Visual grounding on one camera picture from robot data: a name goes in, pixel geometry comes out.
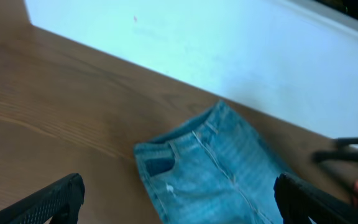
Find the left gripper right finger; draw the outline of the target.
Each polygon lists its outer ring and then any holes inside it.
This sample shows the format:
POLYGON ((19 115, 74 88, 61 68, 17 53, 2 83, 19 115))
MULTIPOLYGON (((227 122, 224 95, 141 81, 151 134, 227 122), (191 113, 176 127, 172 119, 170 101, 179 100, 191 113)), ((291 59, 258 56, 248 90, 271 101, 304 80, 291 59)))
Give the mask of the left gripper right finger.
POLYGON ((295 175, 280 174, 273 189, 283 224, 358 224, 358 209, 295 175))

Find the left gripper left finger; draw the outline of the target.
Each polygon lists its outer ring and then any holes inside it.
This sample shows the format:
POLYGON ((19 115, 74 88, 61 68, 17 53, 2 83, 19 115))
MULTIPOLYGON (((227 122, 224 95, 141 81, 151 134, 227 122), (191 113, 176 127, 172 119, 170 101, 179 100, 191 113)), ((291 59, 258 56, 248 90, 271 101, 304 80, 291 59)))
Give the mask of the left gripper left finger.
POLYGON ((0 224, 77 224, 85 185, 72 173, 0 211, 0 224))

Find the light blue denim jeans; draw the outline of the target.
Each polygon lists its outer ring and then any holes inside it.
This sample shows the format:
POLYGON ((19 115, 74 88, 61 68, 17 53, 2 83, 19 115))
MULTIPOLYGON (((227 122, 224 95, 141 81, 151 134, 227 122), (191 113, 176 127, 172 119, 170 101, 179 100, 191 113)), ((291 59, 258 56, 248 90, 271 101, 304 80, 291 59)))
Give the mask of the light blue denim jeans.
POLYGON ((225 102, 137 144, 145 189, 164 223, 281 223, 274 183, 288 166, 225 102))

